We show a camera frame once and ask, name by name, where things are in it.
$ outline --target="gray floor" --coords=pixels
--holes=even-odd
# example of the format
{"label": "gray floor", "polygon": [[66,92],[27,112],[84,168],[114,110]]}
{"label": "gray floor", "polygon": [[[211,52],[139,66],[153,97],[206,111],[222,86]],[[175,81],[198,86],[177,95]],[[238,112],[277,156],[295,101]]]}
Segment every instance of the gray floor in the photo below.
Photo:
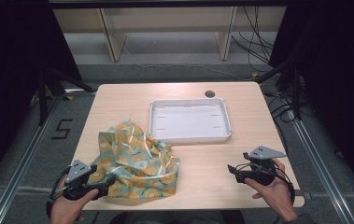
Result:
{"label": "gray floor", "polygon": [[[264,33],[262,36],[273,42],[276,34]],[[198,73],[200,73],[198,78],[210,76],[211,80],[236,81],[250,79],[252,73],[257,72],[254,68],[263,71],[271,69],[254,57],[249,57],[234,42],[230,46],[228,60],[221,61],[213,33],[130,34],[117,63],[110,61],[102,34],[66,35],[66,39],[83,79],[93,86],[102,83],[136,82],[136,79],[129,79],[128,74],[133,74],[134,77],[139,74],[146,78],[146,81],[192,81],[195,80],[194,74]],[[173,77],[178,71],[183,73],[185,79]],[[151,77],[151,73],[164,74],[164,77]],[[277,78],[278,76],[274,76],[264,82],[261,85],[263,92],[275,92]],[[73,100],[62,100],[55,108],[49,126],[39,143],[39,149],[3,218],[3,223],[49,223],[45,215],[44,202],[55,180],[54,177],[71,161],[93,98],[92,93],[76,93]],[[270,104],[273,99],[267,97],[266,101]],[[277,98],[269,105],[269,110],[273,111],[282,104],[283,102]],[[334,156],[337,147],[320,120],[313,116],[315,113],[310,106],[304,106],[301,111],[302,124],[325,163],[331,180],[340,190],[347,202],[347,208],[354,216],[354,174],[343,159]],[[34,101],[19,135],[0,164],[0,195],[12,178],[26,148],[30,146],[37,130],[38,115],[38,103]],[[63,127],[70,128],[71,132],[68,138],[56,140],[53,137],[62,134],[55,131],[61,119],[72,120],[63,123]],[[324,188],[323,180],[308,156],[308,149],[296,132],[296,124],[280,119],[277,123],[281,127],[281,133],[285,134],[290,162],[306,196],[305,206],[297,208],[298,213],[309,213],[318,223],[343,223],[344,219],[340,218],[329,191]],[[273,223],[276,217],[270,209],[249,209],[242,210],[242,213],[247,223]],[[88,221],[85,223],[92,223],[96,214],[96,211],[87,211]],[[108,223],[114,215],[114,212],[101,212],[95,223]]]}

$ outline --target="crumpled cloth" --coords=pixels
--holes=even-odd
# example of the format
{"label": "crumpled cloth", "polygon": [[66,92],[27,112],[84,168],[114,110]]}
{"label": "crumpled cloth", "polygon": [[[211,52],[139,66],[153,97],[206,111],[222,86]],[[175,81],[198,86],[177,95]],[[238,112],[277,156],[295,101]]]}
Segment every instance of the crumpled cloth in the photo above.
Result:
{"label": "crumpled cloth", "polygon": [[177,190],[180,159],[174,157],[171,145],[146,135],[131,120],[125,120],[98,134],[100,155],[89,184],[105,182],[116,175],[108,196],[129,199],[162,198]]}

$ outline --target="table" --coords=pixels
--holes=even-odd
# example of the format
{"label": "table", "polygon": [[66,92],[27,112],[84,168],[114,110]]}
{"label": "table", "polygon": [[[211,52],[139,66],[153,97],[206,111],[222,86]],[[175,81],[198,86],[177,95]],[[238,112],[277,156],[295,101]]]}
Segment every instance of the table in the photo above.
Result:
{"label": "table", "polygon": [[[103,197],[85,206],[86,210],[182,210],[242,209],[268,205],[253,200],[255,190],[238,184],[227,164],[247,163],[243,152],[258,145],[285,152],[261,89],[255,82],[196,82],[106,84],[100,86],[87,118],[74,159],[90,164],[99,155],[98,133],[116,123],[131,119],[145,133],[149,131],[150,103],[158,99],[205,98],[213,91],[225,101],[233,134],[221,144],[174,145],[172,153],[181,159],[174,196],[154,200]],[[287,175],[299,189],[287,158],[280,159]],[[295,206],[304,204],[296,197]]]}

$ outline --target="hand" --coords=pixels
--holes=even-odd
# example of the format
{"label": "hand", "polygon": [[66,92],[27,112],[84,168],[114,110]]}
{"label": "hand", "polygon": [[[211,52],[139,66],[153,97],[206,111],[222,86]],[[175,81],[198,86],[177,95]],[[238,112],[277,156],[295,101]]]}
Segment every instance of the hand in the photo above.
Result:
{"label": "hand", "polygon": [[[285,172],[285,165],[277,159],[273,159],[273,162],[278,168],[277,174],[285,177],[285,174],[281,172]],[[284,222],[292,221],[297,218],[292,202],[290,201],[288,185],[284,181],[276,177],[268,186],[261,185],[250,178],[246,178],[245,182],[248,186],[258,191],[258,193],[252,195],[252,198],[264,198],[267,204],[280,215]]]}
{"label": "hand", "polygon": [[76,220],[84,221],[81,210],[84,205],[91,201],[98,194],[98,189],[93,189],[76,201],[67,200],[64,196],[58,198],[51,209],[50,221],[57,224],[72,224]]}

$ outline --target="floor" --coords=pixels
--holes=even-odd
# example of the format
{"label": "floor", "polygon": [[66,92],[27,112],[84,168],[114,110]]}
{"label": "floor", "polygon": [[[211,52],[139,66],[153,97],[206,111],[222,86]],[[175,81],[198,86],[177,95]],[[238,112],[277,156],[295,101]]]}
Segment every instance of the floor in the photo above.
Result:
{"label": "floor", "polygon": [[[241,33],[241,35],[250,39],[252,34]],[[249,48],[249,43],[244,41],[239,33],[234,36],[237,41]],[[228,60],[222,61],[219,58],[218,46],[213,33],[129,34],[120,60],[116,63],[110,61],[102,34],[68,34],[65,37],[77,64],[81,65],[81,69],[85,68],[84,65],[164,67],[172,64],[173,66],[183,66],[185,69],[203,66],[214,70],[209,66],[219,65],[218,69],[222,65],[246,64],[251,68],[251,74],[247,74],[247,78],[271,69],[233,41],[229,49]],[[263,33],[262,38],[273,43],[276,33]],[[260,55],[263,57],[266,55],[259,46],[252,46],[251,49],[261,52]],[[220,70],[215,72],[225,76],[235,76],[231,72],[225,73]],[[276,79],[277,76],[264,82],[261,85],[263,92],[275,92]],[[57,107],[54,117],[57,118],[56,120],[65,117],[74,118],[75,125],[82,129],[85,116],[90,108],[86,106],[82,109],[80,104],[90,104],[94,94],[76,94],[75,97],[81,100],[60,102],[66,108],[64,111],[70,111],[70,114],[63,112],[62,115],[59,115],[57,110],[60,108]],[[266,99],[270,111],[275,111],[288,100],[288,97],[275,98],[272,96]],[[328,137],[329,135],[320,120],[315,118],[315,111],[308,106],[302,108],[301,112],[303,122],[279,121],[280,136],[282,133],[286,135],[285,144],[288,143],[290,149],[290,161],[300,186],[304,190],[301,193],[306,199],[306,205],[297,210],[299,213],[309,213],[318,223],[354,223],[354,174],[351,173],[342,158],[333,154],[337,151],[337,147]],[[31,139],[39,138],[37,136],[37,114],[37,103],[33,101],[33,106],[27,115],[26,122],[21,126],[19,136],[0,164],[0,199],[4,190],[7,189],[7,183],[14,177],[21,158],[26,155],[26,148],[32,147]],[[293,114],[285,113],[283,118],[291,119]],[[59,123],[52,122],[49,130],[55,130],[57,125]],[[44,214],[44,203],[39,203],[46,201],[46,196],[50,191],[49,187],[43,188],[43,186],[49,185],[48,180],[51,175],[47,174],[48,164],[45,163],[49,163],[51,160],[51,163],[57,163],[55,169],[62,170],[68,161],[60,157],[60,153],[63,153],[63,157],[68,158],[67,156],[73,155],[73,149],[76,147],[75,142],[54,145],[51,137],[55,134],[51,133],[50,136],[45,136],[40,140],[42,147],[46,147],[44,150],[42,148],[42,152],[39,151],[35,154],[35,159],[30,163],[29,170],[22,173],[25,178],[17,186],[19,190],[14,200],[6,205],[0,204],[0,207],[3,206],[2,209],[5,211],[3,217],[0,217],[3,220],[2,223],[49,223]],[[79,137],[79,133],[71,132],[70,134],[74,135],[72,137],[75,139]],[[53,155],[50,159],[48,158],[49,153]],[[268,209],[243,210],[242,213],[247,223],[271,223],[276,217]],[[96,219],[95,223],[107,223],[106,221],[115,215],[115,213],[102,212],[98,216],[95,212],[89,212],[87,218],[89,221]]]}

